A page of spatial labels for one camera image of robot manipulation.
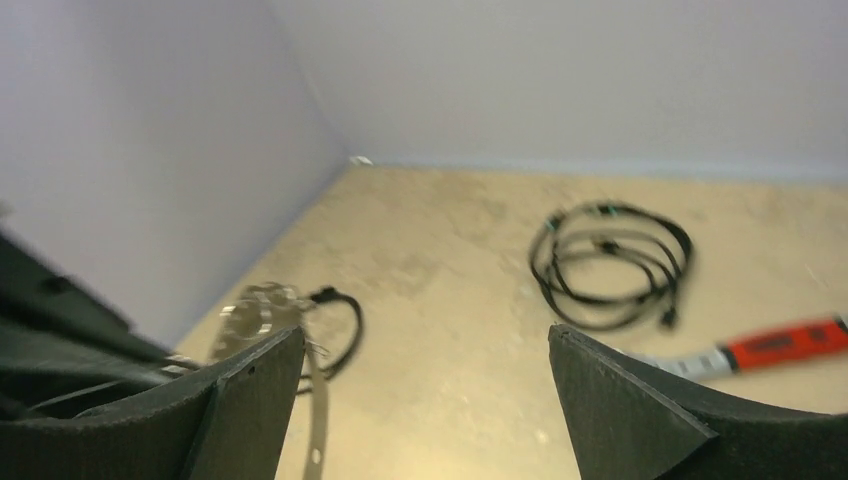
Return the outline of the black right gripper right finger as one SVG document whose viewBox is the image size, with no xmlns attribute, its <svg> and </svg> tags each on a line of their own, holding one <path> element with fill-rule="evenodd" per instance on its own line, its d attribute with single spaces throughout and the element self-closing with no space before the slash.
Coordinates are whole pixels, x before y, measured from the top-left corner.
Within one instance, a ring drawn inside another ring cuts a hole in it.
<svg viewBox="0 0 848 480">
<path fill-rule="evenodd" d="M 696 384 L 567 326 L 549 360 L 584 479 L 844 479 L 847 416 Z"/>
</svg>

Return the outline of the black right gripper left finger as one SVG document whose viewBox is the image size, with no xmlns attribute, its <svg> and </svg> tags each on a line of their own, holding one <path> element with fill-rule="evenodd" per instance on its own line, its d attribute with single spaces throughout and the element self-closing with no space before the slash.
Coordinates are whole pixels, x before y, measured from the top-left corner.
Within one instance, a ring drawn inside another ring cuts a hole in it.
<svg viewBox="0 0 848 480">
<path fill-rule="evenodd" d="M 298 327 L 71 419 L 1 424 L 4 479 L 272 479 L 305 354 Z"/>
</svg>

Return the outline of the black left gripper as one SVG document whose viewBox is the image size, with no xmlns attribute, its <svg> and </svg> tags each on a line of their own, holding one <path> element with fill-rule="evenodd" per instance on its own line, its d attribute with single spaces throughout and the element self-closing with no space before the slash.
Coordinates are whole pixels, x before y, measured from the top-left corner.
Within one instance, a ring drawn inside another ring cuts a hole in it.
<svg viewBox="0 0 848 480">
<path fill-rule="evenodd" d="M 74 418 L 198 368 L 1 237 L 2 420 Z"/>
</svg>

